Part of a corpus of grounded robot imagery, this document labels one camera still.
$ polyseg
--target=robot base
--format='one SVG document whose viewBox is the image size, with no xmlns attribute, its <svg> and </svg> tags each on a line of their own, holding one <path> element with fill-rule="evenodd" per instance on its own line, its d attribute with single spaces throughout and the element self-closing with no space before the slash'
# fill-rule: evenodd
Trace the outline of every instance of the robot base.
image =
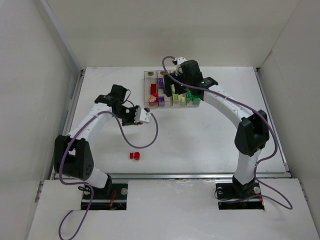
<svg viewBox="0 0 320 240">
<path fill-rule="evenodd" d="M 220 210 L 245 210 L 259 209 L 264 210 L 264 202 L 260 197 L 254 197 L 236 203 L 231 203 L 239 199 L 245 199 L 260 194 L 260 186 L 254 180 L 246 185 L 238 184 L 239 182 L 233 177 L 232 182 L 219 182 L 215 184 L 216 190 L 214 196 L 218 199 Z"/>
</svg>

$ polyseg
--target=white wall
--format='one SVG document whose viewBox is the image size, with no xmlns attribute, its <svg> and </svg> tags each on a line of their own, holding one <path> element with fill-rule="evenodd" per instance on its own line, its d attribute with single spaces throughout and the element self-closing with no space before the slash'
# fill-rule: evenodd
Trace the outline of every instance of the white wall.
<svg viewBox="0 0 320 240">
<path fill-rule="evenodd" d="M 26 239 L 71 72 L 32 0 L 0 0 L 0 239 Z"/>
<path fill-rule="evenodd" d="M 82 67 L 260 67 L 300 0 L 48 0 Z"/>
<path fill-rule="evenodd" d="M 320 231 L 320 1 L 301 0 L 259 70 L 293 177 Z"/>
</svg>

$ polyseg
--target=white enclosure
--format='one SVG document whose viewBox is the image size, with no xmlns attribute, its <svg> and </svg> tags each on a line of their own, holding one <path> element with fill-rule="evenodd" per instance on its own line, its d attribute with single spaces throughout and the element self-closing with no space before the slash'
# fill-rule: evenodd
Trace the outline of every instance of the white enclosure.
<svg viewBox="0 0 320 240">
<path fill-rule="evenodd" d="M 299 0 L 48 0 L 85 67 L 261 67 Z"/>
<path fill-rule="evenodd" d="M 90 211 L 75 239 L 92 238 L 92 231 L 96 239 L 104 239 L 110 229 L 119 226 L 126 226 L 127 231 L 113 232 L 114 239 L 143 239 L 133 236 L 135 231 L 145 231 L 146 239 L 154 233 L 159 239 L 183 239 L 181 227 L 185 226 L 189 229 L 186 239 L 256 239 L 260 235 L 261 239 L 318 240 L 319 22 L 319 0 L 0 0 L 0 239 L 59 239 L 59 223 L 68 210 L 79 209 L 81 192 L 77 187 L 47 180 L 56 136 L 79 123 L 95 97 L 110 91 L 111 83 L 130 86 L 134 89 L 132 99 L 142 105 L 140 72 L 142 80 L 144 70 L 158 70 L 162 58 L 172 55 L 195 59 L 206 66 L 201 68 L 204 75 L 218 78 L 232 96 L 256 109 L 269 110 L 288 166 L 278 153 L 259 169 L 292 201 L 294 210 L 266 201 L 263 213 L 222 213 L 211 195 L 214 180 L 129 180 L 130 210 Z M 82 69 L 87 69 L 85 76 Z M 174 142 L 160 136 L 171 150 L 163 162 L 155 162 L 161 151 L 154 150 L 157 156 L 153 162 L 141 159 L 124 166 L 132 149 L 125 148 L 113 122 L 98 138 L 105 140 L 107 135 L 103 134 L 108 130 L 114 142 L 105 149 L 102 143 L 92 146 L 97 165 L 112 173 L 210 172 L 223 176 L 208 174 L 207 178 L 230 178 L 236 166 L 230 159 L 237 158 L 232 146 L 235 129 L 218 111 L 205 115 L 208 109 L 203 104 L 199 109 L 183 110 L 191 110 L 192 121 L 199 115 L 221 122 L 221 129 L 213 123 L 209 127 L 222 140 L 203 134 L 215 147 L 196 142 L 194 145 L 204 151 L 199 159 L 193 159 L 192 153 L 200 152 L 189 147 L 185 156 L 188 162 L 183 164 L 177 157 L 181 150 L 175 151 Z M 187 115 L 181 109 L 163 110 L 162 116 L 162 110 L 154 111 L 165 126 L 170 124 L 169 111 L 175 110 L 176 119 Z M 192 128 L 197 141 L 205 131 L 204 122 Z M 153 127 L 147 127 L 152 134 Z M 136 129 L 128 130 L 129 138 L 142 144 L 139 126 Z M 179 141 L 173 130 L 169 128 L 166 133 Z M 265 150 L 265 154 L 272 150 L 271 141 Z M 152 152 L 144 151 L 141 156 L 151 158 Z M 167 171 L 170 163 L 174 165 Z M 274 174 L 296 179 L 271 179 Z M 39 184 L 44 180 L 43 195 L 39 195 Z M 282 201 L 274 192 L 262 190 Z M 181 205 L 172 205 L 177 201 Z M 144 206 L 153 211 L 145 211 Z M 164 223 L 173 210 L 176 216 Z M 192 218 L 184 215 L 189 211 Z M 157 215 L 155 222 L 149 221 L 153 213 Z M 63 234 L 73 233 L 82 215 L 83 211 L 73 213 Z M 226 222 L 233 231 L 224 228 Z M 244 223 L 254 226 L 250 234 L 243 231 Z M 161 235 L 163 229 L 168 235 Z"/>
</svg>

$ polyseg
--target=black joint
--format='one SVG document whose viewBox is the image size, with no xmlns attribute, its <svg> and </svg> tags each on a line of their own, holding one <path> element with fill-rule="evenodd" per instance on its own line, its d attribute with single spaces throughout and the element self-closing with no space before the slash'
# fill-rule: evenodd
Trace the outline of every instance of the black joint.
<svg viewBox="0 0 320 240">
<path fill-rule="evenodd" d="M 258 111 L 268 121 L 263 110 Z M 258 149 L 263 149 L 269 140 L 269 129 L 266 123 L 257 115 L 243 118 L 238 125 L 234 143 L 240 153 L 252 157 Z"/>
<path fill-rule="evenodd" d="M 57 173 L 59 173 L 63 155 L 70 141 L 71 138 L 69 136 L 63 135 L 59 135 L 54 141 L 54 170 Z M 86 181 L 94 169 L 94 160 L 89 142 L 84 138 L 80 140 L 76 139 L 72 144 L 70 151 L 72 149 L 75 150 L 75 154 L 68 153 L 66 155 L 62 174 Z"/>
</svg>

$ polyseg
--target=screw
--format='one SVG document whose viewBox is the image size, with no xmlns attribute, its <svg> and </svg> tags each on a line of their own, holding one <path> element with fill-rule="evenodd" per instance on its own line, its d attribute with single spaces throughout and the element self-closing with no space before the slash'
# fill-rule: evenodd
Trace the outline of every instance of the screw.
<svg viewBox="0 0 320 240">
<path fill-rule="evenodd" d="M 258 187 L 258 186 L 255 186 L 255 187 L 253 188 L 253 191 L 254 191 L 256 194 L 261 193 L 260 187 Z"/>
<path fill-rule="evenodd" d="M 126 189 L 125 187 L 121 189 L 121 194 L 122 195 L 127 195 L 128 194 L 128 189 Z"/>
<path fill-rule="evenodd" d="M 219 195 L 221 195 L 221 194 L 224 193 L 224 192 L 222 191 L 222 187 L 218 187 L 218 188 L 216 189 L 216 192 L 217 192 L 217 194 L 219 194 Z"/>
</svg>

